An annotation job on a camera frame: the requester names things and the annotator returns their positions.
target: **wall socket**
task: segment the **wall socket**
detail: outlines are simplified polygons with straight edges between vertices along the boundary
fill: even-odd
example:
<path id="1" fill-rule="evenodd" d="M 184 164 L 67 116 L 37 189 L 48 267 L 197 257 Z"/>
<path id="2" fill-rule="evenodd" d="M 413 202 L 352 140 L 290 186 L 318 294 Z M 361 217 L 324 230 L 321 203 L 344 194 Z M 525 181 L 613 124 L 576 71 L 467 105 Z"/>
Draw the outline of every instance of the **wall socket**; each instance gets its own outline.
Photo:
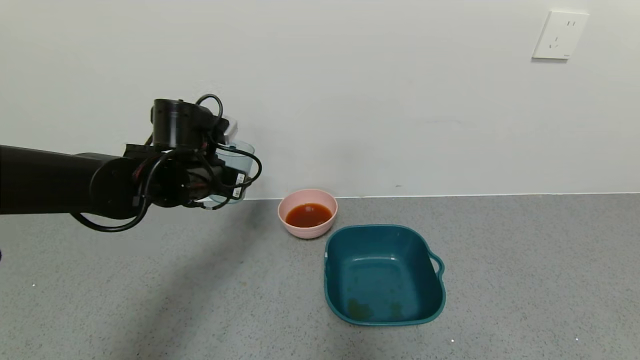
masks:
<path id="1" fill-rule="evenodd" d="M 547 17 L 534 58 L 568 59 L 573 54 L 589 14 L 550 12 Z"/>

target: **teal plastic basin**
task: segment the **teal plastic basin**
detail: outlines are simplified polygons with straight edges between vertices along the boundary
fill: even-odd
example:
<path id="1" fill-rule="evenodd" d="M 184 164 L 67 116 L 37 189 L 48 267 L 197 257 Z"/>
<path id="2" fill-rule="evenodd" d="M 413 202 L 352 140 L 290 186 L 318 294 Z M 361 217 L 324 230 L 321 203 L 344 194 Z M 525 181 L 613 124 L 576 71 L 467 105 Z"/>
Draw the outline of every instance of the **teal plastic basin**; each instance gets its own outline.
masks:
<path id="1" fill-rule="evenodd" d="M 431 260 L 438 264 L 436 272 Z M 356 225 L 329 237 L 324 295 L 331 310 L 355 325 L 418 325 L 445 304 L 444 264 L 424 238 L 401 225 Z"/>

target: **black wire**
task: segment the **black wire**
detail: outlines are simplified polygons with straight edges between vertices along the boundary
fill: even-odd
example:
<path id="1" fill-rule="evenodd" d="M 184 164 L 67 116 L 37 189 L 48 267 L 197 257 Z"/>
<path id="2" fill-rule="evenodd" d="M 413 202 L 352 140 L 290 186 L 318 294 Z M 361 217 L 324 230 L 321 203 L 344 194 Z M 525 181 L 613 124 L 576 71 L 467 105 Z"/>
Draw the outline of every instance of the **black wire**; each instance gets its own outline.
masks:
<path id="1" fill-rule="evenodd" d="M 212 144 L 216 144 L 215 141 L 213 141 L 213 138 L 211 137 L 211 134 L 207 134 L 207 137 L 209 138 L 209 141 Z M 251 158 L 253 161 L 255 161 L 256 164 L 258 164 L 258 171 L 255 173 L 255 175 L 250 178 L 248 181 L 245 181 L 243 183 L 239 183 L 239 184 L 235 184 L 235 185 L 226 185 L 223 184 L 220 180 L 218 180 L 216 178 L 216 181 L 219 183 L 220 186 L 227 188 L 227 189 L 235 189 L 235 188 L 239 188 L 239 187 L 247 187 L 249 185 L 251 185 L 254 181 L 256 181 L 258 179 L 258 177 L 260 177 L 260 174 L 262 174 L 262 162 L 260 161 L 260 159 L 258 159 L 258 157 L 256 155 L 253 155 L 250 152 L 246 152 L 244 150 L 240 150 L 240 149 L 235 149 L 233 147 L 227 147 L 224 146 L 222 144 L 216 144 L 217 148 L 224 150 L 224 151 L 228 151 L 228 152 L 234 152 L 236 154 L 240 154 L 240 155 L 244 155 L 247 156 L 249 158 Z M 213 170 L 211 169 L 211 166 L 209 164 L 209 162 L 207 162 L 204 157 L 202 157 L 202 159 L 200 159 L 201 162 L 204 162 L 205 165 L 205 170 L 209 173 L 210 176 L 212 176 Z"/>
<path id="2" fill-rule="evenodd" d="M 91 220 L 87 219 L 86 217 L 84 217 L 84 215 L 80 213 L 72 213 L 71 216 L 73 216 L 74 219 L 78 220 L 80 224 L 83 224 L 86 227 L 96 231 L 102 231 L 103 233 L 117 233 L 120 231 L 129 230 L 130 228 L 138 225 L 138 223 L 140 223 L 142 219 L 145 217 L 145 215 L 147 214 L 147 210 L 149 209 L 149 206 L 151 206 L 150 197 L 149 197 L 149 188 L 151 185 L 151 180 L 153 179 L 154 175 L 156 174 L 160 166 L 164 164 L 172 155 L 178 152 L 185 152 L 185 151 L 187 150 L 174 149 L 174 150 L 168 151 L 164 153 L 162 156 L 160 156 L 158 160 L 153 164 L 153 166 L 151 167 L 151 170 L 149 170 L 149 174 L 147 175 L 147 177 L 143 182 L 143 186 L 141 187 L 141 193 L 139 195 L 142 199 L 142 203 L 138 205 L 138 214 L 136 214 L 136 217 L 130 222 L 124 225 L 119 225 L 119 226 L 103 226 L 103 225 L 98 225 L 95 222 L 92 222 Z"/>
<path id="3" fill-rule="evenodd" d="M 227 197 L 223 202 L 219 203 L 218 205 L 215 205 L 211 208 L 208 208 L 203 202 L 195 202 L 192 201 L 190 204 L 185 205 L 187 208 L 202 208 L 202 209 L 206 209 L 206 210 L 217 210 L 217 209 L 221 209 L 224 205 L 227 205 L 229 203 L 229 201 L 231 201 L 230 197 Z"/>
<path id="4" fill-rule="evenodd" d="M 196 105 L 200 105 L 203 101 L 207 99 L 216 100 L 216 102 L 218 103 L 218 119 L 217 120 L 222 119 L 222 101 L 220 100 L 219 97 L 215 96 L 214 94 L 204 94 L 196 101 Z"/>

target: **red liquid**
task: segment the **red liquid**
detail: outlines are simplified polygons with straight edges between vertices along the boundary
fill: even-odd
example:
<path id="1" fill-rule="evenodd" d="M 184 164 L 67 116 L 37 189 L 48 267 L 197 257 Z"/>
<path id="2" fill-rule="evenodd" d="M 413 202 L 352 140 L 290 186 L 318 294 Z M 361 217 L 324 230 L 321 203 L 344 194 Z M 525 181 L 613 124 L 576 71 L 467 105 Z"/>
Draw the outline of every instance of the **red liquid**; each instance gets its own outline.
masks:
<path id="1" fill-rule="evenodd" d="M 302 204 L 293 208 L 285 222 L 296 227 L 314 227 L 329 221 L 333 214 L 326 206 L 320 204 Z"/>

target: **clear plastic cup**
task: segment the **clear plastic cup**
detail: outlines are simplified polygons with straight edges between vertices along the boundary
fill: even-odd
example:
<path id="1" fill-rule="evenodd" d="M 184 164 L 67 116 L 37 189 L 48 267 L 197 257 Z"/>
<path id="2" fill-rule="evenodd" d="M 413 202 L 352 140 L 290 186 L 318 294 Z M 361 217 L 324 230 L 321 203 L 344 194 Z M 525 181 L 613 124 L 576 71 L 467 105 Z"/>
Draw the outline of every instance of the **clear plastic cup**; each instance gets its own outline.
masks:
<path id="1" fill-rule="evenodd" d="M 250 154 L 253 154 L 255 152 L 255 149 L 253 148 L 253 146 L 249 143 L 246 142 L 242 142 L 239 140 L 236 140 L 234 142 L 232 142 L 231 144 L 228 145 L 228 147 L 231 147 L 233 149 L 238 149 L 238 150 L 242 150 L 242 151 L 246 151 L 249 152 Z M 253 159 L 251 159 L 248 156 L 242 155 L 242 154 L 236 154 L 234 152 L 230 152 L 230 151 L 226 151 L 226 150 L 221 150 L 218 149 L 216 151 L 216 154 L 218 155 L 218 157 L 221 160 L 224 160 L 225 165 L 228 167 L 232 167 L 234 169 L 237 170 L 241 170 L 247 173 L 247 175 L 251 174 L 251 167 L 253 166 Z M 230 200 L 229 204 L 235 204 L 239 201 L 241 201 L 242 199 L 244 199 L 244 194 L 246 193 L 247 189 L 244 190 L 242 197 L 239 200 Z M 212 201 L 216 202 L 216 203 L 221 203 L 224 200 L 226 200 L 227 198 L 224 196 L 219 196 L 219 195 L 211 195 L 209 197 L 209 199 L 211 199 Z"/>

